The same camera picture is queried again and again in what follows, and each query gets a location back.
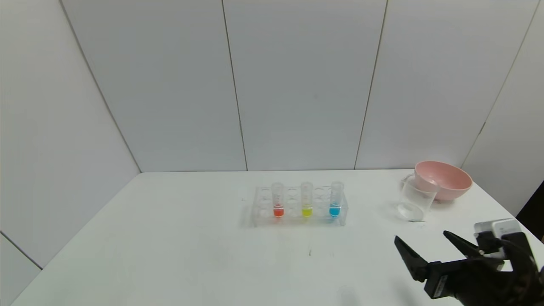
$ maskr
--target pink bowl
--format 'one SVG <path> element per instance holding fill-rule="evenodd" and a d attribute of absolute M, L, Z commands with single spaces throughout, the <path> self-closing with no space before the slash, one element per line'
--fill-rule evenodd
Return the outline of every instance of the pink bowl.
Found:
<path fill-rule="evenodd" d="M 436 200 L 449 201 L 462 196 L 472 187 L 472 179 L 465 171 L 436 161 L 423 161 L 414 170 L 416 184 L 422 190 L 434 187 L 431 182 L 440 186 Z"/>

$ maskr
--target yellow liquid test tube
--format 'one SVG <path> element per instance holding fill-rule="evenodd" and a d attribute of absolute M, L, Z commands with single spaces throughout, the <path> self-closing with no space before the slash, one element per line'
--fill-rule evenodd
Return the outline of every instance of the yellow liquid test tube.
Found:
<path fill-rule="evenodd" d="M 302 216 L 312 215 L 313 184 L 304 182 L 300 184 L 300 201 L 302 202 Z"/>

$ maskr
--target panel seam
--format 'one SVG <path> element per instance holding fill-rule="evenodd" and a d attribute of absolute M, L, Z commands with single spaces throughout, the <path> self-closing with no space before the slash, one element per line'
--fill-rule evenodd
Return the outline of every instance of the panel seam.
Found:
<path fill-rule="evenodd" d="M 499 100 L 499 96 L 500 96 L 501 92 L 503 91 L 504 85 L 506 84 L 506 81 L 508 80 L 508 77 L 510 76 L 510 72 L 512 72 L 512 68 L 514 67 L 514 64 L 516 63 L 517 56 L 520 55 L 521 47 L 523 46 L 523 43 L 525 42 L 525 38 L 527 37 L 527 33 L 529 33 L 529 29 L 531 28 L 531 25 L 533 24 L 533 19 L 535 18 L 536 12 L 539 9 L 540 2 L 541 2 L 541 0 L 539 0 L 537 2 L 537 4 L 536 4 L 535 11 L 533 12 L 533 16 L 531 17 L 531 20 L 529 21 L 529 26 L 527 27 L 527 30 L 525 31 L 525 35 L 523 35 L 523 39 L 521 40 L 520 47 L 517 49 L 516 56 L 514 56 L 514 60 L 512 61 L 512 64 L 510 65 L 510 69 L 508 70 L 508 73 L 506 74 L 506 77 L 504 78 L 504 82 L 500 86 L 499 93 L 495 97 L 495 101 L 493 102 L 493 105 L 491 105 L 489 113 L 487 113 L 487 116 L 485 117 L 485 121 L 484 121 L 484 124 L 482 125 L 482 127 L 480 129 L 480 132 L 478 133 L 478 135 L 476 135 L 476 139 L 472 143 L 471 148 L 469 149 L 469 151 L 467 153 L 467 156 L 465 156 L 465 159 L 463 160 L 463 163 L 461 164 L 461 168 L 463 168 L 465 166 L 465 163 L 467 162 L 468 156 L 471 154 L 472 149 L 474 149 L 474 145 L 476 145 L 476 141 L 480 137 L 480 134 L 483 132 L 485 124 L 489 120 L 489 116 L 491 115 L 491 112 L 493 111 L 493 108 L 495 107 L 495 104 L 497 103 L 497 100 Z"/>
<path fill-rule="evenodd" d="M 238 103 L 238 90 L 236 89 L 236 80 L 234 79 L 234 65 L 232 64 L 231 42 L 230 42 L 230 39 L 228 38 L 227 16 L 225 14 L 225 3 L 223 2 L 223 0 L 221 0 L 221 6 L 223 8 L 223 21 L 225 22 L 225 34 L 227 35 L 228 58 L 229 58 L 229 60 L 231 62 L 232 84 L 234 85 L 234 96 L 236 98 L 236 109 L 238 110 L 238 122 L 240 124 L 240 136 L 242 137 L 242 150 L 244 151 L 245 170 L 248 171 L 248 157 L 245 154 L 244 132 L 242 130 L 242 117 L 240 116 L 240 105 Z"/>
<path fill-rule="evenodd" d="M 76 30 L 73 28 L 72 22 L 70 21 L 70 18 L 68 17 L 68 12 L 66 11 L 66 8 L 64 7 L 64 3 L 62 0 L 59 0 L 60 6 L 63 9 L 64 16 L 66 17 L 66 20 L 68 21 L 68 25 L 70 26 L 70 30 L 72 31 L 73 37 L 76 39 L 77 47 L 79 49 L 79 52 L 81 53 L 81 56 L 83 57 L 83 60 L 85 61 L 85 64 L 87 65 L 87 69 L 89 69 L 89 73 L 91 73 L 92 80 L 95 82 L 95 86 L 98 89 L 98 92 L 100 93 L 100 97 L 102 98 L 102 101 L 104 102 L 104 105 L 106 106 L 106 109 L 109 113 L 109 116 L 112 118 L 113 123 L 115 124 L 115 127 L 117 128 L 117 131 L 119 132 L 119 135 L 121 136 L 121 139 L 123 140 L 128 153 L 131 155 L 132 160 L 134 161 L 134 164 L 138 168 L 138 171 L 142 173 L 140 165 L 136 161 L 136 158 L 134 158 L 134 154 L 132 153 L 131 148 L 128 146 L 127 140 L 125 139 L 125 136 L 121 132 L 121 129 L 119 128 L 119 124 L 117 124 L 117 121 L 115 121 L 115 117 L 113 117 L 112 110 L 109 108 L 108 102 L 106 102 L 106 98 L 104 97 L 104 93 L 102 92 L 102 89 L 98 85 L 98 81 L 96 80 L 95 74 L 92 72 L 91 66 L 89 65 L 89 61 L 87 60 L 87 57 L 85 56 L 85 52 L 83 52 L 83 48 L 81 48 L 81 44 L 79 43 L 79 39 L 76 35 Z"/>
<path fill-rule="evenodd" d="M 372 85 L 374 83 L 374 75 L 376 74 L 376 66 L 378 64 L 378 56 L 380 54 L 380 46 L 381 46 L 381 39 L 384 34 L 384 26 L 385 26 L 385 17 L 387 15 L 387 6 L 389 5 L 389 0 L 385 2 L 385 9 L 384 9 L 384 18 L 381 21 L 381 29 L 380 29 L 380 39 L 378 40 L 378 48 L 376 49 L 376 58 L 374 59 L 374 69 L 372 70 L 372 78 L 370 79 L 370 87 L 368 88 L 368 96 L 367 96 L 367 105 L 364 109 L 364 116 L 363 116 L 363 124 L 361 126 L 361 135 L 359 136 L 359 144 L 357 146 L 357 153 L 355 155 L 355 164 L 353 165 L 353 170 L 357 168 L 357 159 L 359 157 L 359 150 L 361 149 L 361 143 L 363 140 L 363 129 L 364 129 L 364 123 L 366 122 L 367 114 L 368 114 L 368 105 L 370 104 L 370 94 L 372 92 Z"/>
<path fill-rule="evenodd" d="M 21 254 L 23 254 L 24 257 L 26 257 L 26 258 L 27 258 L 28 260 L 30 260 L 36 267 L 38 267 L 38 269 L 40 269 L 40 270 L 43 270 L 43 269 L 44 269 L 44 268 L 42 268 L 40 265 L 38 265 L 38 263 L 37 263 L 34 259 L 32 259 L 30 256 L 28 256 L 28 254 L 25 253 L 25 252 L 23 251 L 23 249 L 21 249 L 21 248 L 20 248 L 13 240 L 11 240 L 11 239 L 3 232 L 3 231 L 0 231 L 0 234 L 1 234 L 2 236 L 4 236 L 4 238 L 5 238 L 7 241 L 9 241 L 11 244 L 13 244 L 13 246 L 14 246 L 19 252 L 21 252 Z"/>

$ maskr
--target test tube rack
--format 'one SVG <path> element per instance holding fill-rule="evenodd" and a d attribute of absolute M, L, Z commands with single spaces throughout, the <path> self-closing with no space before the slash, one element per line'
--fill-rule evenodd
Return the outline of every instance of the test tube rack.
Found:
<path fill-rule="evenodd" d="M 274 214 L 271 187 L 257 187 L 255 199 L 251 209 L 251 217 L 256 227 L 267 225 L 323 225 L 345 226 L 348 214 L 348 202 L 342 191 L 342 200 L 339 206 L 334 206 L 338 216 L 331 215 L 331 186 L 314 186 L 312 192 L 312 213 L 302 215 L 302 201 L 300 186 L 283 188 L 283 214 L 277 217 Z"/>

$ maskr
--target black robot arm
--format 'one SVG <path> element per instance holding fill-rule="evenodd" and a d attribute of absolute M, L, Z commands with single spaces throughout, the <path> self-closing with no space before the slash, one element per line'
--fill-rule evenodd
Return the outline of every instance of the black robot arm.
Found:
<path fill-rule="evenodd" d="M 477 233 L 478 246 L 449 231 L 444 236 L 466 257 L 450 262 L 427 262 L 400 237 L 395 246 L 414 280 L 425 282 L 430 298 L 454 297 L 465 306 L 544 306 L 544 286 L 525 234 L 497 238 Z M 512 271 L 501 272 L 504 259 Z"/>

